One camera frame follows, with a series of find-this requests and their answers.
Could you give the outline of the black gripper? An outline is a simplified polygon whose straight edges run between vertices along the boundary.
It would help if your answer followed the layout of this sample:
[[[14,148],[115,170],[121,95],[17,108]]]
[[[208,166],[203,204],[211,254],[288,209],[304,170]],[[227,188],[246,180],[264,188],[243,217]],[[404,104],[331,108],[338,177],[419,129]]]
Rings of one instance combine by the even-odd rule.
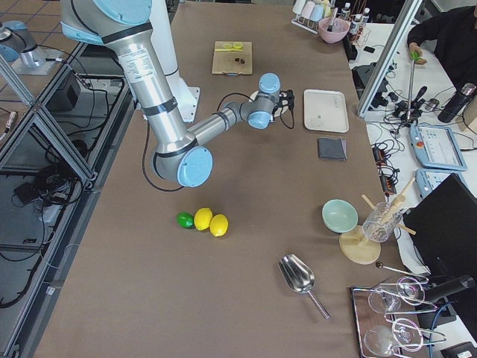
[[[292,121],[294,121],[294,93],[292,89],[287,89],[279,93],[279,101],[273,109],[273,116],[275,109],[279,107],[288,106],[288,110],[291,112]]]

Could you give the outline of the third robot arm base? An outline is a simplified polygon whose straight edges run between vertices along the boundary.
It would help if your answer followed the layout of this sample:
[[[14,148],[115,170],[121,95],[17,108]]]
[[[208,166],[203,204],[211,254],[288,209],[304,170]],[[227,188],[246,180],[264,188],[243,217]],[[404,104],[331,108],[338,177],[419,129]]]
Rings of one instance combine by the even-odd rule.
[[[61,64],[61,51],[42,48],[24,22],[1,23],[1,56],[19,75],[48,75],[55,64]]]

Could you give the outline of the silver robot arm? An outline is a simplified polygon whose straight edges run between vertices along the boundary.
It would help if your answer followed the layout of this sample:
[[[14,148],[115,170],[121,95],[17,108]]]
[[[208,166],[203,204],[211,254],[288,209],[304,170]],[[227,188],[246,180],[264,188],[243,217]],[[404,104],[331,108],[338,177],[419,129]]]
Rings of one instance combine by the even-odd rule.
[[[266,73],[252,101],[227,103],[208,119],[186,127],[151,41],[153,34],[171,33],[165,7],[152,1],[62,1],[60,9],[66,37],[103,45],[116,54],[157,138],[151,166],[162,179],[200,186],[213,168],[205,143],[238,122],[265,129],[272,121],[281,84],[277,75]]]

